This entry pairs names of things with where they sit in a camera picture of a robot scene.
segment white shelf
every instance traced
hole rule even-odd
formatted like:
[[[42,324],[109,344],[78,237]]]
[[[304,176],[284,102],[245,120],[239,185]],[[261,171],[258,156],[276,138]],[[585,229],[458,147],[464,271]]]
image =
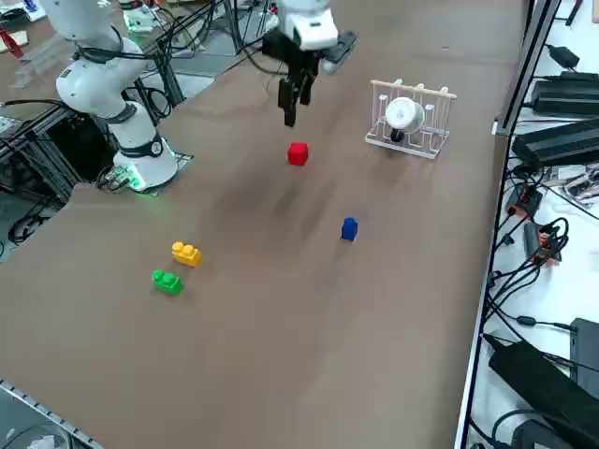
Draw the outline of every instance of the white shelf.
[[[573,5],[574,0],[563,0],[556,17],[568,17]],[[564,22],[555,21],[549,31],[547,43],[556,47],[565,46],[573,51],[580,58],[577,71],[599,73],[599,58],[596,56],[596,49],[599,48],[599,25],[592,23],[591,17],[592,1],[583,0],[572,26],[566,27]],[[561,72],[562,68],[548,56],[548,50],[544,49],[534,74],[547,76],[559,75]],[[532,88],[533,83],[529,86],[525,101],[530,101]],[[533,115],[530,109],[523,109],[519,116],[519,121],[552,119]],[[563,124],[565,123],[519,123],[516,134]],[[569,241],[562,251],[563,261],[557,266],[542,268],[539,279],[533,285],[510,297],[502,309],[514,316],[530,315],[539,321],[570,324],[575,318],[585,318],[599,323],[599,300],[596,295],[596,286],[599,285],[599,222],[570,206],[558,196],[546,193],[545,189],[541,189],[541,192],[545,195],[535,220],[539,224],[544,224],[562,216],[570,224]],[[510,192],[504,196],[504,203],[509,194]],[[595,205],[590,212],[599,216],[599,205]],[[505,216],[502,208],[500,222]],[[518,220],[519,217],[512,217],[499,231],[498,239]],[[497,251],[492,270],[499,269],[507,272],[517,268],[524,261],[522,233],[523,226],[513,235],[515,244],[509,247],[502,246]],[[516,323],[510,324],[513,324],[524,338],[541,351],[560,355],[566,359],[570,357],[568,332],[549,326],[530,328]],[[495,315],[485,324],[484,331],[511,341],[519,340]],[[492,349],[487,343],[482,342],[471,410],[471,417],[488,434],[501,415],[515,409],[529,408],[489,368],[491,355]],[[563,372],[569,375],[568,369]],[[514,429],[525,419],[519,416],[504,422],[499,428],[498,439],[501,442],[511,442]],[[483,440],[469,427],[466,447],[470,447],[475,442],[483,442]]]

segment dish rack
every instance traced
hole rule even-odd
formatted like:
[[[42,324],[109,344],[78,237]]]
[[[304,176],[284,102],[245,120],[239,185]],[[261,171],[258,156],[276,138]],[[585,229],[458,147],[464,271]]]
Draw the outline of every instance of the dish rack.
[[[451,103],[458,97],[446,87],[438,91],[426,89],[424,84],[416,87],[403,85],[402,80],[384,82],[372,80],[373,122],[365,140],[372,145],[407,152],[429,159],[437,157],[449,137],[447,123]],[[387,106],[396,98],[408,97],[425,111],[424,123],[418,131],[406,134],[400,142],[391,140],[391,126],[385,117]]]

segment lego brick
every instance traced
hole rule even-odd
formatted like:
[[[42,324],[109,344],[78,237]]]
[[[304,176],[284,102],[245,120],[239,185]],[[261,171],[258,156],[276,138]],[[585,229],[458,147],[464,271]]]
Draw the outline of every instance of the lego brick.
[[[292,166],[305,166],[308,162],[308,144],[293,142],[287,151],[287,160]]]
[[[197,267],[202,259],[202,253],[198,248],[195,248],[192,245],[185,245],[180,241],[177,241],[172,245],[172,256],[180,264],[189,267]]]
[[[358,234],[358,222],[352,218],[347,217],[343,220],[343,226],[341,228],[341,238],[344,240],[354,241]]]
[[[168,293],[169,295],[179,295],[183,290],[183,282],[177,276],[172,273],[165,273],[161,269],[157,269],[154,271],[153,276],[153,285],[160,291]]]

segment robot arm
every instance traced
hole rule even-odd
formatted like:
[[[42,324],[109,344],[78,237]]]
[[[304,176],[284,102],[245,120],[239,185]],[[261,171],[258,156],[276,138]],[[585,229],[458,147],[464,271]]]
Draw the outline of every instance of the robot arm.
[[[339,34],[329,0],[283,0],[278,4],[278,28],[263,39],[262,52],[285,63],[286,79],[279,81],[279,108],[285,125],[294,126],[298,100],[309,105],[321,65],[332,75],[358,40],[354,32]]]
[[[113,160],[115,172],[124,173],[133,190],[143,191],[170,180],[177,173],[173,152],[158,134],[145,107],[122,97],[123,90],[139,78],[147,64],[139,46],[119,35],[96,0],[40,3],[59,35],[80,49],[105,51],[80,51],[56,80],[62,100],[108,125],[119,143]]]

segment yellow lego brick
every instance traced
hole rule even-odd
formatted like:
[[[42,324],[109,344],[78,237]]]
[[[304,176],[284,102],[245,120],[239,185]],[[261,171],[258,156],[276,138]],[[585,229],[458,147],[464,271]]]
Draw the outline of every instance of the yellow lego brick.
[[[172,256],[180,264],[197,267],[202,260],[202,253],[193,245],[185,245],[180,241],[172,245]]]

